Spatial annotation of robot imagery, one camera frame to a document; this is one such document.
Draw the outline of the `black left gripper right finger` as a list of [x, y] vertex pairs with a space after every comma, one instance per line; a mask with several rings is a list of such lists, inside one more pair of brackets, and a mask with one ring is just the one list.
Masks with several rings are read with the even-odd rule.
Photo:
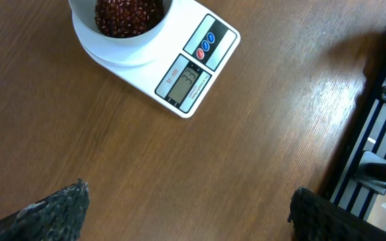
[[386, 232], [299, 187], [289, 205], [287, 221], [297, 240], [386, 241]]

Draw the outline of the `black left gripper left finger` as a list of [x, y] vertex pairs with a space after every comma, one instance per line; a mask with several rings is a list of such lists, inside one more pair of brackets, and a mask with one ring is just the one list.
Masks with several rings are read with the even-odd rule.
[[88, 183], [76, 183], [0, 220], [0, 241], [77, 241], [90, 205]]

